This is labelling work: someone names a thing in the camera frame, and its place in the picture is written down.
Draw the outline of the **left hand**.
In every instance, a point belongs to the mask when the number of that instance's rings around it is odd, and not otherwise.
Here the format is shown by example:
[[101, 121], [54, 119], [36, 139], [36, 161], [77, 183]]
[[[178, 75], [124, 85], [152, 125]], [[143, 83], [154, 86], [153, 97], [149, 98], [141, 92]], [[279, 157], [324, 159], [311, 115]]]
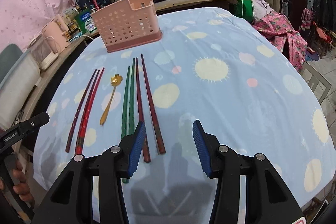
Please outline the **left hand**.
[[27, 183], [26, 175], [23, 172], [22, 164], [19, 160], [15, 162], [15, 168], [12, 170], [13, 176], [15, 179], [19, 180], [15, 186], [13, 186], [13, 190], [16, 194], [19, 195], [19, 198], [25, 203], [29, 203], [32, 208], [35, 206], [35, 200], [33, 195], [31, 194], [30, 187]]

